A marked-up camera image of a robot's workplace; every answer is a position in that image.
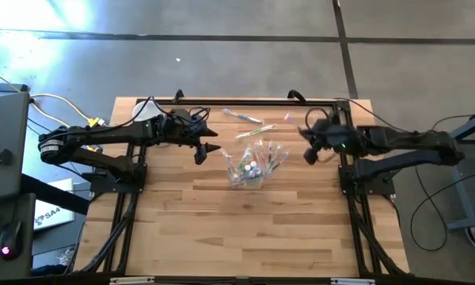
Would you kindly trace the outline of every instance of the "gray floor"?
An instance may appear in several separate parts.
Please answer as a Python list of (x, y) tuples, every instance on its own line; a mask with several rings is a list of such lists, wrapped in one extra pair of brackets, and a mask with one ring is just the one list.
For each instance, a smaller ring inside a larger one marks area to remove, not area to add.
[[(348, 36), (475, 38), (475, 0), (340, 4)], [(0, 0), (0, 29), (337, 36), (335, 23), (330, 0), (136, 0), (133, 5)], [(371, 99), (374, 110), (392, 124), (425, 130), (445, 116), (475, 112), (475, 45), (350, 44), (349, 51), (359, 98)], [(30, 85), (32, 93), (70, 98), (87, 114), (106, 120), (116, 96), (172, 96), (179, 88), (193, 97), (285, 97), (289, 89), (306, 97), (348, 97), (337, 43), (40, 40), (8, 35), (0, 37), (0, 75)], [(41, 99), (40, 104), (69, 124), (85, 123), (61, 102)], [(35, 110), (30, 116), (49, 128), (58, 127)], [(464, 119), (451, 120), (439, 129), (462, 123)], [(43, 181), (72, 177), (41, 164), (35, 140), (29, 132), (24, 172)], [(450, 168), (421, 166), (420, 175), (429, 192), (451, 182)], [(446, 247), (435, 253), (413, 244), (409, 218), (424, 194), (413, 169), (402, 171), (394, 182), (412, 273), (475, 282), (475, 249), (462, 232), (450, 233)], [(447, 221), (463, 217), (455, 191), (435, 201)], [(420, 211), (415, 228), (427, 247), (442, 240), (440, 221), (430, 207)]]

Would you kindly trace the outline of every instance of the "wooden tabletop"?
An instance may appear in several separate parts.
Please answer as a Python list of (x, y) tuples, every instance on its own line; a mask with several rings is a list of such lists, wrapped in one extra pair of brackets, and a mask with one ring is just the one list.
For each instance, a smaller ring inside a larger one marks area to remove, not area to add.
[[(111, 125), (131, 117), (137, 97), (118, 97)], [(360, 104), (371, 108), (368, 100)], [(374, 118), (351, 104), (354, 125), (374, 124)], [(172, 106), (164, 105), (170, 110)], [(304, 125), (307, 107), (233, 106), (233, 111), (276, 124), (274, 131), (241, 141), (236, 135), (257, 128), (211, 106), (208, 127), (233, 157), (258, 139), (284, 145), (287, 160), (262, 188), (232, 189), (224, 157), (215, 151), (195, 165), (194, 149), (150, 147), (148, 176), (139, 196), (128, 256), (127, 274), (143, 276), (358, 276), (346, 198), (339, 190), (339, 156), (308, 165), (308, 147), (296, 125)], [(283, 120), (291, 111), (294, 124)], [(125, 154), (127, 146), (108, 145), (105, 153)], [(320, 159), (331, 153), (320, 152)], [(109, 236), (116, 194), (104, 194), (89, 208), (76, 265), (84, 267)], [(396, 213), (381, 196), (370, 196), (374, 232), (400, 268), (409, 271)], [(367, 243), (363, 243), (371, 268)], [(119, 260), (118, 240), (114, 265)]]

